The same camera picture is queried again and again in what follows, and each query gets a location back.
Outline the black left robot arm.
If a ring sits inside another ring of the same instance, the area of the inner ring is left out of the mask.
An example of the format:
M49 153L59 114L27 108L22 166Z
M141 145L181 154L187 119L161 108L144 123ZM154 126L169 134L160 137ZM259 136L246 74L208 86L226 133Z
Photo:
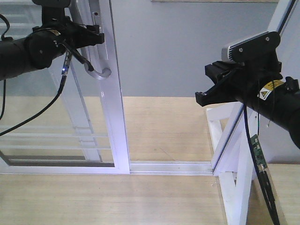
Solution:
M95 25L81 25L65 15L69 0L35 0L42 7L42 25L34 27L27 37L14 40L1 35L0 78L10 79L21 74L49 68L53 60L65 55L62 75L67 75L72 57L94 71L79 48L95 46L105 41Z

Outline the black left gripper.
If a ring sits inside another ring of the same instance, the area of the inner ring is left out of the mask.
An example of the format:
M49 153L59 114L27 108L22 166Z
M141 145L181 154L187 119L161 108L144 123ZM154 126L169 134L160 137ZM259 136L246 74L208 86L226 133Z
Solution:
M59 47L63 41L75 49L87 46L95 46L105 42L104 33L100 33L97 25L84 25L73 22L70 17L52 18L52 28L60 33L53 40L55 47Z

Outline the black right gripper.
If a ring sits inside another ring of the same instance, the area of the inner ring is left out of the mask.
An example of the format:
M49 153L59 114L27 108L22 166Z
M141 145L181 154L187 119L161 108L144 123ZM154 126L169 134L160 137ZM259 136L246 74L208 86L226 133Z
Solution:
M257 107L260 90L269 82L281 80L281 69L282 62L276 54L243 63L215 61L205 66L205 75L214 85L205 92L196 92L196 102L200 106L241 102Z

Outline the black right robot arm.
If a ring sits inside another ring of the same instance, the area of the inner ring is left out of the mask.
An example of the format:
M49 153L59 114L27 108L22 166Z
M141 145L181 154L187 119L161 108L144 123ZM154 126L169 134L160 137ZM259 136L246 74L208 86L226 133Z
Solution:
M289 132L300 145L300 87L290 76L283 82L281 62L269 54L240 63L216 61L205 66L214 82L206 92L196 92L201 106L241 102Z

